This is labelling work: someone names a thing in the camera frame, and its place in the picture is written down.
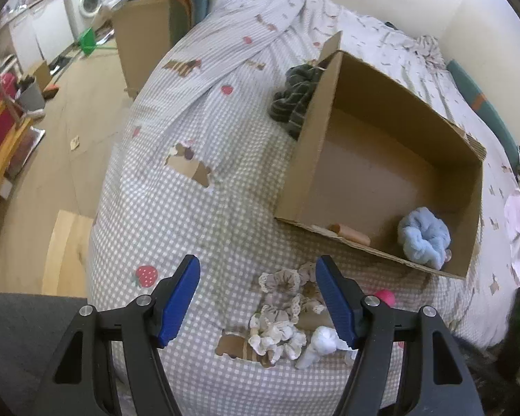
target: screw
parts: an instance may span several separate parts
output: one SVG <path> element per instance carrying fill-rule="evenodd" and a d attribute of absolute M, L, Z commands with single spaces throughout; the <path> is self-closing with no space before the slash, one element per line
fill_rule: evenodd
<path fill-rule="evenodd" d="M 79 308 L 79 314 L 81 316 L 88 316 L 93 312 L 93 308 L 91 305 L 85 305 L 81 308 Z"/>
<path fill-rule="evenodd" d="M 376 307 L 381 303 L 381 300 L 378 299 L 376 296 L 367 296 L 364 301 L 366 302 L 366 305 L 369 307 Z"/>
<path fill-rule="evenodd" d="M 143 296 L 137 297 L 137 305 L 140 307 L 146 307 L 150 302 L 153 301 L 152 297 L 150 297 L 148 294 L 144 294 Z"/>
<path fill-rule="evenodd" d="M 424 307 L 422 311 L 428 317 L 435 317 L 437 315 L 437 310 L 434 307 Z"/>

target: bed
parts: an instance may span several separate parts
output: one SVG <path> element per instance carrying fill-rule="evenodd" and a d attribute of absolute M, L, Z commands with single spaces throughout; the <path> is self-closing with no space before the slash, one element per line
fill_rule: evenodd
<path fill-rule="evenodd" d="M 254 284 L 262 272 L 297 268 L 321 254 L 331 254 L 365 292 L 392 289 L 398 307 L 433 305 L 472 343 L 500 341 L 517 288 L 503 215 L 516 180 L 501 144 L 455 87 L 437 41 L 410 38 L 330 0 L 211 6 L 158 64 L 131 108 L 112 151 L 89 252 L 89 301 L 99 311 L 143 293 L 135 285 L 139 266 L 152 265 L 163 278 L 185 254 L 200 259 L 201 282 L 179 335 L 159 352 L 183 414 L 332 414 L 350 373 L 342 353 L 301 371 L 291 361 L 264 369 L 214 354 L 222 332 L 246 335 L 261 301 Z M 316 59 L 340 30 L 347 51 L 486 147 L 479 252 L 466 280 L 375 260 L 274 219 L 295 141 L 270 119 L 268 105 L 285 72 Z M 178 143 L 192 146 L 211 169 L 208 187 L 166 166 Z M 383 406 L 397 395 L 401 354 L 396 344 Z M 118 345 L 114 361 L 127 385 Z"/>

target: brown box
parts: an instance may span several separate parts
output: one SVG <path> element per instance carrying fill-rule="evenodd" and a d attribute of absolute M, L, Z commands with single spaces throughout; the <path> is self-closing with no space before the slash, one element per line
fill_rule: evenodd
<path fill-rule="evenodd" d="M 24 76 L 27 75 L 32 75 L 35 77 L 41 92 L 52 80 L 52 75 L 50 74 L 50 69 L 48 68 L 46 61 L 39 61 L 34 63 Z"/>
<path fill-rule="evenodd" d="M 131 98 L 171 48 L 169 17 L 168 0 L 131 0 L 114 12 L 112 24 Z"/>
<path fill-rule="evenodd" d="M 341 33 L 320 54 L 327 68 L 308 106 L 276 218 L 379 258 L 466 278 L 476 249 L 485 149 L 392 78 L 340 49 Z M 427 206 L 451 233 L 441 271 L 405 259 L 397 225 Z M 326 229 L 367 234 L 370 247 Z"/>

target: pink ball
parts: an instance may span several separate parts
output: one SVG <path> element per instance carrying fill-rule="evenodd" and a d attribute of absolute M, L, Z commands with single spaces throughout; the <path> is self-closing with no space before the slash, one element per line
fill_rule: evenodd
<path fill-rule="evenodd" d="M 383 300 L 390 307 L 395 306 L 395 294 L 388 289 L 382 289 L 374 294 L 378 299 Z"/>

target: pillow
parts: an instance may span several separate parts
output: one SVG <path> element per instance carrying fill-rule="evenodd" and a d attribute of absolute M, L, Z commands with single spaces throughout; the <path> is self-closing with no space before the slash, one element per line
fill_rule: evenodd
<path fill-rule="evenodd" d="M 455 60 L 447 64 L 447 70 L 455 80 L 456 87 L 478 117 L 484 121 L 495 134 L 505 149 L 510 167 L 520 182 L 520 146 L 506 127 L 495 108 L 487 101 L 481 89 L 466 71 Z"/>

